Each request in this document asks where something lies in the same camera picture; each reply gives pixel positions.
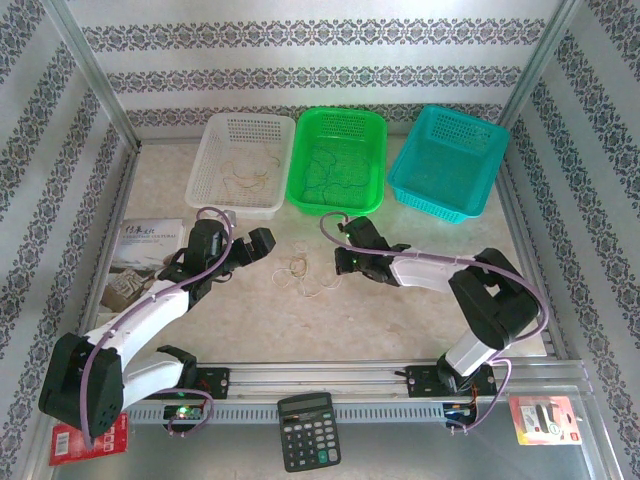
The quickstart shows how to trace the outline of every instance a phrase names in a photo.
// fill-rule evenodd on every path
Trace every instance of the black bracket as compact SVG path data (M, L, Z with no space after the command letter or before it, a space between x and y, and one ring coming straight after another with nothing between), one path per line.
M196 377L193 382L194 390L203 390L213 397L214 400L225 400L229 393L229 375L228 368L209 368L198 367L196 369ZM179 395L177 393L156 393L147 397L147 400L204 400L200 395L185 393Z
M396 372L396 374L406 378L409 398L453 396L440 381L436 365L409 365L405 367L404 372ZM491 366L486 364L480 366L469 378L468 386L460 389L458 395L470 395L471 385L476 386L479 396L494 396L497 388Z

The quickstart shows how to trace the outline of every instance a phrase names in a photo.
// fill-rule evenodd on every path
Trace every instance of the calculator display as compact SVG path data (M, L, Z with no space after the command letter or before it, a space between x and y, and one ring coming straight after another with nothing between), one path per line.
M304 408L322 407L328 405L326 398L313 398L302 402L282 403L280 409L283 412L291 412L292 410L301 410Z

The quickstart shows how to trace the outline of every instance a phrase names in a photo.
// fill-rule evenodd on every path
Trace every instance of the green basket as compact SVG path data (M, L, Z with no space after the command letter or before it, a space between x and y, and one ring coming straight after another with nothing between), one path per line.
M367 215L384 198L387 124L372 112L312 108L298 120L287 199L301 212Z

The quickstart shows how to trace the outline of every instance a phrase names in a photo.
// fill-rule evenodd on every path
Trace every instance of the cable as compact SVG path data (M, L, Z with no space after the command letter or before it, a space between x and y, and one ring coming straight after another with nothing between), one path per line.
M164 390L160 390L156 393L190 393L192 395L200 395L204 397L205 401L203 405L209 402L209 411L207 412L207 416L200 423L187 430L186 432L175 432L171 428L171 426L173 425L173 422L177 420L177 417L171 417L171 420L169 420L169 423L167 424L167 430L169 431L169 435L171 436L173 436L174 433L178 433L182 438L186 437L187 435L191 435L192 433L195 433L202 427L204 427L207 422L213 417L213 397L209 394L209 392L205 392L204 390L195 390L193 388L165 388Z
M155 302L158 298L169 295L170 293L175 292L176 290L179 290L186 285L197 282L198 280L201 280L205 278L207 275L213 273L220 265L222 265L222 263L226 260L227 256L229 255L229 252L231 252L231 244L233 243L233 235L232 235L233 227L231 226L231 221L222 210L219 210L215 207L204 207L198 210L198 213L196 214L196 220L200 220L202 214L208 211L217 213L222 218L222 220L224 221L227 227L227 232L228 232L227 245L225 246L225 249L222 252L222 255L220 256L218 261L215 262L210 268L196 275L195 277L188 278L187 280L183 280L182 282L176 283L175 285L165 288L164 290L159 291L155 295L144 299L142 302L138 303L137 305L134 305L131 308L131 310L126 312L124 315L122 315L122 317L120 317L118 321L116 321L116 323L114 323L112 327L104 333L102 338L100 338L98 343L96 343L96 346L93 347L93 350L91 350L91 353L89 354L89 358L85 363L84 370L82 371L82 379L80 380L80 425L82 429L82 437L84 439L84 445L87 448L87 450L91 450L93 448L93 439L91 438L91 434L89 433L89 418L87 413L87 389L88 389L88 383L89 383L89 373L91 372L93 361L98 355L98 352L102 349L104 344L110 338L112 338L115 335L115 333L126 322L128 322L131 319L131 317L133 317L133 315L138 313L140 310L145 308L150 303Z
M359 248L359 247L354 247L353 245L349 245L348 243L342 242L340 240L338 240L337 238L335 238L334 236L332 236L327 229L324 226L324 222L326 220L327 217L330 217L332 215L341 215L346 222L349 222L349 216L344 213L344 212L329 212L324 214L322 217L320 217L320 231L322 232L322 234L327 237L329 240L331 240L333 243L335 243L336 245L343 247L347 250L351 250L352 252L356 252L356 253L364 253L364 254L368 254L368 255L385 255L385 256L392 256L392 257L405 257L405 258L418 258L418 259L422 259L422 260L428 260L431 262L435 262L435 263L440 263L440 264L444 264L444 265L467 265L469 267L479 267L482 268L483 270L489 270L491 272L497 273L499 275L502 275L505 278L508 278L509 280L513 280L516 283L519 283L520 285L522 285L524 288L526 288L531 295L533 295L533 297L536 299L536 302L538 303L538 307L540 308L540 320L538 321L538 326L531 330L529 333L525 333L517 338L515 338L513 340L513 342L511 342L511 345L514 345L516 343L522 342L524 340L527 340L531 337L534 337L536 335L538 335L539 333L541 333L546 327L547 324L549 323L549 307L547 306L546 302L544 301L542 294L538 291L538 289L536 287L534 287L531 283L529 283L527 280L525 280L524 278L522 278L520 275L517 275L515 273L509 272L508 270L505 270L503 268L500 267L495 267L493 265L489 265L486 263L482 263L482 262L478 262L475 260L468 260L466 258L459 258L459 257L450 257L448 255L437 255L434 253L426 253L426 252L392 252L392 251L387 251L387 250L375 250L375 249L371 249L371 248ZM501 352L496 352L493 354L493 356L489 359L492 360L495 357L497 357Z

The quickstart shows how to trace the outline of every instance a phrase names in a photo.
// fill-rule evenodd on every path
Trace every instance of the patterned wallpaper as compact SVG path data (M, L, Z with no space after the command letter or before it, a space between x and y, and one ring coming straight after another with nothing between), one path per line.
M640 478L640 14L590 0L524 108L509 176L568 350Z
M54 342L79 326L128 147L37 0L0 0L0 478L21 478Z
M297 118L316 105L372 109L392 130L425 103L495 120L558 1L531 3L69 6L138 134L152 138L199 136L215 112Z

